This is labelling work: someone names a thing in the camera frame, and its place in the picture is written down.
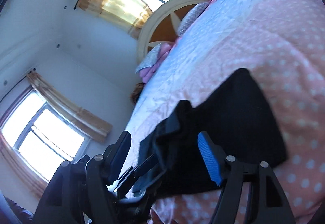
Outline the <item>person's left forearm dark sleeve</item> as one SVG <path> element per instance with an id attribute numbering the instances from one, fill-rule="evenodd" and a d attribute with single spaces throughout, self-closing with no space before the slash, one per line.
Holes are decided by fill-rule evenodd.
<path id="1" fill-rule="evenodd" d="M 1 195 L 1 223 L 32 223 L 33 213 Z"/>

